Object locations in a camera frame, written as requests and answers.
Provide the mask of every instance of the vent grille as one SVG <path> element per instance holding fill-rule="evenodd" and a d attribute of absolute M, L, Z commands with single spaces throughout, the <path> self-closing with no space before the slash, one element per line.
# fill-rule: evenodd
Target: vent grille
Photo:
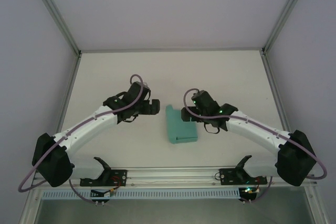
<path fill-rule="evenodd" d="M 89 189 L 78 189 L 85 198 L 90 198 Z M 118 189 L 110 199 L 239 199 L 238 188 L 195 189 Z M 42 199 L 79 199 L 71 189 L 46 190 Z"/>

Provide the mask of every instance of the white table surface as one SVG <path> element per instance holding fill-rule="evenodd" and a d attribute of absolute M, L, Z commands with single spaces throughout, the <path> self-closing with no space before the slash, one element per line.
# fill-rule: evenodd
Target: white table surface
<path fill-rule="evenodd" d="M 165 107 L 183 107 L 187 89 L 207 90 L 220 105 L 230 103 L 252 118 L 281 129 L 280 118 L 258 51 L 123 52 L 83 54 L 63 130 L 92 114 L 106 98 L 129 88 L 138 73 L 160 99 L 161 112 L 120 123 L 86 144 L 78 157 L 103 158 L 111 167 L 232 166 L 245 155 L 271 156 L 230 132 L 208 134 L 198 124 L 198 141 L 171 144 Z"/>

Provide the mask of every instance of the glass panel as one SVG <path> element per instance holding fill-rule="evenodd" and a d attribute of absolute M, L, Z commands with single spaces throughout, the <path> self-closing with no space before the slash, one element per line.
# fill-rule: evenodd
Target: glass panel
<path fill-rule="evenodd" d="M 110 202 L 110 206 L 95 207 L 81 200 L 42 200 L 35 224 L 314 223 L 301 187 L 271 188 L 253 206 L 237 199 Z"/>

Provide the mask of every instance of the teal box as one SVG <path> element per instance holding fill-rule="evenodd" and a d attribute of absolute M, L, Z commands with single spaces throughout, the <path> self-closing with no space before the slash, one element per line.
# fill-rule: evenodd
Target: teal box
<path fill-rule="evenodd" d="M 166 106 L 166 124 L 169 141 L 172 144 L 196 142 L 198 139 L 196 122 L 183 122 L 181 110 Z"/>

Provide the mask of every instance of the teal object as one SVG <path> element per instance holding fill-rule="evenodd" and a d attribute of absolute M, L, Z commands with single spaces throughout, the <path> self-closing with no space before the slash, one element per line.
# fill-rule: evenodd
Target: teal object
<path fill-rule="evenodd" d="M 169 141 L 172 144 L 196 142 L 198 139 L 196 122 L 183 122 L 181 111 L 166 106 L 166 124 Z"/>

